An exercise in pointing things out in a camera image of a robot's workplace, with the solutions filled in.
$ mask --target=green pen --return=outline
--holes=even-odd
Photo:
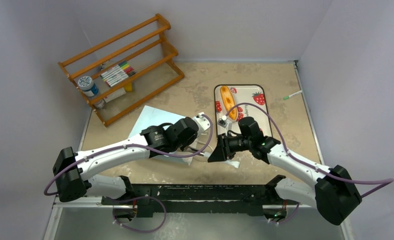
[[[289,95],[289,96],[284,97],[284,100],[287,100],[287,99],[289,99],[289,98],[292,98],[293,96],[295,96],[295,95],[297,95],[297,94],[300,94],[300,93],[302,93],[302,92],[303,92],[303,90],[300,90],[300,91],[298,91],[298,92],[295,92],[295,93],[293,93],[293,94],[291,94],[291,95]]]

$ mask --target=white pen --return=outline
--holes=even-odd
[[[284,100],[287,100],[287,99],[289,99],[289,98],[292,98],[293,96],[295,96],[295,95],[297,95],[297,94],[300,94],[300,93],[302,93],[302,92],[303,92],[303,90],[300,90],[300,91],[298,91],[298,92],[295,92],[295,93],[293,93],[293,94],[291,94],[291,95],[289,95],[289,96],[284,97]]]

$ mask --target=white enclosure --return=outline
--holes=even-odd
[[[89,115],[57,62],[155,13],[177,60],[299,60],[325,163],[394,177],[394,0],[0,0],[0,239],[44,236],[54,156]],[[394,183],[350,220],[357,239],[394,239]]]

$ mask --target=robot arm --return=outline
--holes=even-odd
[[[224,119],[219,125],[227,126]],[[252,155],[267,164],[286,170],[304,183],[295,182],[285,176],[275,177],[269,184],[284,200],[293,200],[318,209],[330,223],[339,225],[361,203],[362,198],[354,184],[338,181],[318,172],[319,169],[336,177],[351,179],[347,170],[339,165],[331,168],[313,162],[291,150],[285,152],[280,141],[264,136],[252,117],[244,117],[238,122],[241,134],[218,136],[217,147],[209,162],[230,160],[236,152],[250,151]],[[306,165],[292,159],[290,155]]]
[[[93,150],[73,152],[71,147],[61,150],[53,167],[54,175],[71,164],[77,165],[55,180],[60,201],[70,202],[84,195],[103,195],[114,199],[122,196],[127,192],[130,182],[125,182],[121,177],[112,178],[98,173],[131,161],[160,155],[141,146],[166,153],[183,150],[210,128],[209,120],[204,116],[201,112],[193,118],[182,118],[175,124],[150,126],[131,138]]]
[[[198,116],[183,118],[175,124],[150,126],[140,134],[102,148],[79,152],[73,152],[71,147],[63,149],[53,168],[54,175],[59,175],[55,182],[60,201],[70,202],[84,195],[117,199],[133,193],[127,177],[113,178],[98,173],[160,154],[154,150],[166,153],[178,148],[183,150],[210,128],[209,122],[203,113],[199,113]],[[361,197],[354,184],[334,180],[317,171],[322,169],[337,177],[351,179],[343,167],[330,168],[292,151],[285,152],[278,140],[263,135],[252,117],[242,118],[238,125],[241,134],[231,135],[228,132],[218,136],[217,147],[208,158],[209,163],[228,161],[236,152],[250,151],[255,158],[280,167],[304,182],[294,182],[278,175],[268,183],[275,189],[272,194],[317,208],[326,220],[335,225],[339,225],[360,204]],[[296,162],[289,154],[315,169]]]

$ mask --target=white container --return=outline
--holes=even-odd
[[[97,102],[96,104],[94,104],[94,106],[98,109],[102,109],[105,106],[105,102],[104,100],[99,100],[99,102]]]
[[[98,94],[98,87],[90,76],[81,77],[78,81],[78,86],[88,97],[93,97]]]

